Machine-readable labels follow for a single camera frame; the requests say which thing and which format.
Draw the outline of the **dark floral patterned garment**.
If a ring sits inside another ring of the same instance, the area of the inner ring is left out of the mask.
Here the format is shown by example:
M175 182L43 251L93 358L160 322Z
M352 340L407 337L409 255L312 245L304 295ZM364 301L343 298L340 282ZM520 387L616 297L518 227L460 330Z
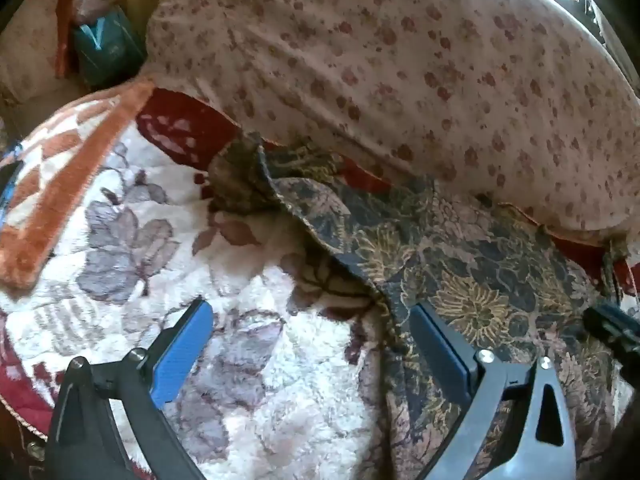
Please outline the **dark floral patterned garment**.
M373 294L382 318L382 448L367 474L412 479L458 410L409 332L426 304L474 346L500 359L552 359L573 426L577 474L597 479L612 450L614 364L582 327L596 286L550 237L503 210L447 192L431 178L367 192L337 155L310 143L231 141L209 164L217 207L280 209Z

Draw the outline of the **orange and white towel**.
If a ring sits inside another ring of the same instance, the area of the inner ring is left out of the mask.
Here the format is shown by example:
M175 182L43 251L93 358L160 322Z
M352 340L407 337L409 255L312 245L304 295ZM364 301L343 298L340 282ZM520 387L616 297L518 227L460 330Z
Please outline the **orange and white towel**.
M10 200L10 207L36 194L38 200L24 224L5 226L1 229L1 283L18 290L35 285L52 249L66 227L68 218L78 207L106 155L111 153L116 141L134 121L137 114L152 96L155 84L139 79L105 91L89 94L66 105L60 117L49 119L38 129L52 129L73 114L80 104L95 103L80 114L87 119L104 112L106 117L93 133L82 140L75 129L65 131L52 141L40 143L42 148L51 145L61 153L75 151L73 157L55 175L47 180L41 191L36 190L35 174L30 172L18 185L18 197Z

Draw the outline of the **pink floral pillow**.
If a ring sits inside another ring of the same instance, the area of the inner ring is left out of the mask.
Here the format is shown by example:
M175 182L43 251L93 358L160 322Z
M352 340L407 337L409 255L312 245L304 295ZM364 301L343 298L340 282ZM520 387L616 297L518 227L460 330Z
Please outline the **pink floral pillow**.
M639 225L639 101L551 0L164 0L143 70L242 128L546 226Z

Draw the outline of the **black gripper tip at right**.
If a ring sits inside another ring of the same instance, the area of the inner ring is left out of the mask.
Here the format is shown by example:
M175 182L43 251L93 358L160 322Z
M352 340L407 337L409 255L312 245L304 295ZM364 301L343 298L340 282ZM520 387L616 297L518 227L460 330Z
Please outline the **black gripper tip at right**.
M602 302L585 310L582 324L621 363L639 359L639 322L619 307Z

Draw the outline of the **white floral fleece blanket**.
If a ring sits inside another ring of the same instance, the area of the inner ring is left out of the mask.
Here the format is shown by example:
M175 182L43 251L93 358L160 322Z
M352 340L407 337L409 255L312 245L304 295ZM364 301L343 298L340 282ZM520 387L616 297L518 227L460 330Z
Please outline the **white floral fleece blanket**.
M42 141L106 117L81 112L16 151L36 190L73 157ZM382 448L380 316L363 284L280 209L213 200L208 168L238 137L211 107L155 90L106 155L32 288L1 283L1 460L40 479L72 359L148 348L198 297L213 333L164 408L209 479L388 479Z

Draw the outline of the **teal box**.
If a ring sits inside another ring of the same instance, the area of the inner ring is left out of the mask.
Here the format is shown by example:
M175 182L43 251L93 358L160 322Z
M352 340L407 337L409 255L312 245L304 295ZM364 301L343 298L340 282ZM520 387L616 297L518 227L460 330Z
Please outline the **teal box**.
M142 40L119 6L90 24L76 27L73 40L79 75L93 90L133 77L146 58Z

